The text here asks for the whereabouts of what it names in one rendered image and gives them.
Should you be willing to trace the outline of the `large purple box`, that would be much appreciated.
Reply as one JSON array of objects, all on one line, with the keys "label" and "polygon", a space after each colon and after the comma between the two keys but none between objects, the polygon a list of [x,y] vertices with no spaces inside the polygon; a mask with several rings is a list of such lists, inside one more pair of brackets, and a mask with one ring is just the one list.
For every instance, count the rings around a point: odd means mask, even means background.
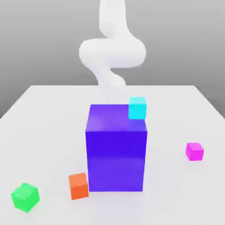
[{"label": "large purple box", "polygon": [[90,105],[85,130],[89,190],[143,190],[147,127],[131,120],[128,105]]}]

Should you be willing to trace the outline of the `small cyan cube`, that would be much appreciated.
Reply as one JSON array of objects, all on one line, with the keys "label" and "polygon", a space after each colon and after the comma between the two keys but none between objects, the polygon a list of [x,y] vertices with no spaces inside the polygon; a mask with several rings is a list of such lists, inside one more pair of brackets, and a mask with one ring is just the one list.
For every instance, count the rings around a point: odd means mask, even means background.
[{"label": "small cyan cube", "polygon": [[145,120],[147,102],[144,97],[130,97],[129,99],[129,119]]}]

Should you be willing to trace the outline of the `small green cube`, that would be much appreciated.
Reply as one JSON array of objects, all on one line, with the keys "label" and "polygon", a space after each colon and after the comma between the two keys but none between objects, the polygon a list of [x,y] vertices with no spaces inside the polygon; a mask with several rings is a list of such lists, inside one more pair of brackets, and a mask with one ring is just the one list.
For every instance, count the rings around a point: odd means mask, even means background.
[{"label": "small green cube", "polygon": [[16,208],[28,213],[40,200],[38,188],[28,183],[22,183],[11,193]]}]

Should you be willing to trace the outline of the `small magenta cube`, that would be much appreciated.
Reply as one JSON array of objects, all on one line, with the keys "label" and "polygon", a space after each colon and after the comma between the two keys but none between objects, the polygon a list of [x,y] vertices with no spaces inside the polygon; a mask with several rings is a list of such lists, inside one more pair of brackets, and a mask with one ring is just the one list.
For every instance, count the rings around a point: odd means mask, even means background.
[{"label": "small magenta cube", "polygon": [[201,161],[204,149],[200,143],[187,143],[185,153],[189,161]]}]

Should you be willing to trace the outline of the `small orange cube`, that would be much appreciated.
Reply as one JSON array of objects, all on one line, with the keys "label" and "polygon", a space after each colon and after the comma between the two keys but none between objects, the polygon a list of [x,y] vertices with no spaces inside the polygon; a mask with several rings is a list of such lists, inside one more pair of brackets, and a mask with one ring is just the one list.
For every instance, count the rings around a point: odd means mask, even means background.
[{"label": "small orange cube", "polygon": [[85,173],[69,175],[69,186],[72,200],[89,196],[88,182]]}]

